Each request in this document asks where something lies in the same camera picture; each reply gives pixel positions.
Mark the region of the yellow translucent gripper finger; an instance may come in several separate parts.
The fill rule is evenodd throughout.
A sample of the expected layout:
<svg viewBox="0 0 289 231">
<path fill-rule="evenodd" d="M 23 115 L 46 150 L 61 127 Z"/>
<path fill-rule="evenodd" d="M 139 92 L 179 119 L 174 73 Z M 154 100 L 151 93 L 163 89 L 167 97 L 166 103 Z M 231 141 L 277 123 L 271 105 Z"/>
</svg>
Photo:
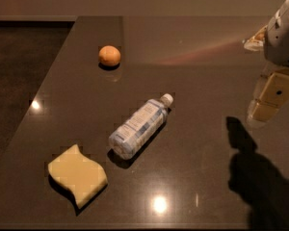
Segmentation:
<svg viewBox="0 0 289 231">
<path fill-rule="evenodd" d="M 243 43 L 244 48 L 252 52 L 262 51 L 264 49 L 266 31 L 267 25 L 258 30 L 251 38 L 245 40 Z"/>
<path fill-rule="evenodd" d="M 260 128 L 289 100 L 289 66 L 267 63 L 262 70 L 250 105 L 247 124 Z"/>
</svg>

